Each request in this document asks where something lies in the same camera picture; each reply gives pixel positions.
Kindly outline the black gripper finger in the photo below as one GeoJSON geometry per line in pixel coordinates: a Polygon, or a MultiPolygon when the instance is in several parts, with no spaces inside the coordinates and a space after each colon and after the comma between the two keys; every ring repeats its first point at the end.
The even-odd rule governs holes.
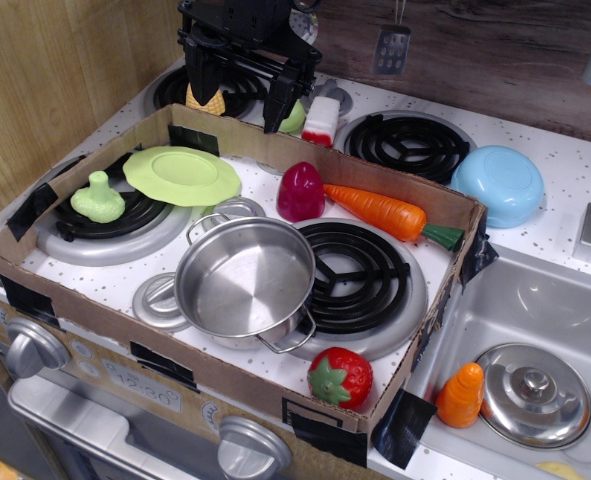
{"type": "Polygon", "coordinates": [[[287,118],[295,101],[304,91],[303,66],[286,63],[270,81],[268,96],[264,101],[264,132],[276,133],[287,118]]]}
{"type": "Polygon", "coordinates": [[[202,27],[193,27],[184,42],[185,65],[192,95],[205,106],[217,93],[221,65],[214,57],[217,38],[202,27]]]}

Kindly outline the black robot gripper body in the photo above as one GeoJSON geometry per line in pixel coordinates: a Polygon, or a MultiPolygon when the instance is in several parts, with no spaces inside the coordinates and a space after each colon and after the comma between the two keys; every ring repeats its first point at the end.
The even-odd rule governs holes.
{"type": "Polygon", "coordinates": [[[286,63],[303,66],[305,84],[301,96],[315,82],[321,52],[298,37],[289,25],[292,9],[315,13],[320,1],[181,1],[183,46],[193,27],[202,27],[217,38],[214,57],[221,65],[234,65],[271,80],[286,63]]]}

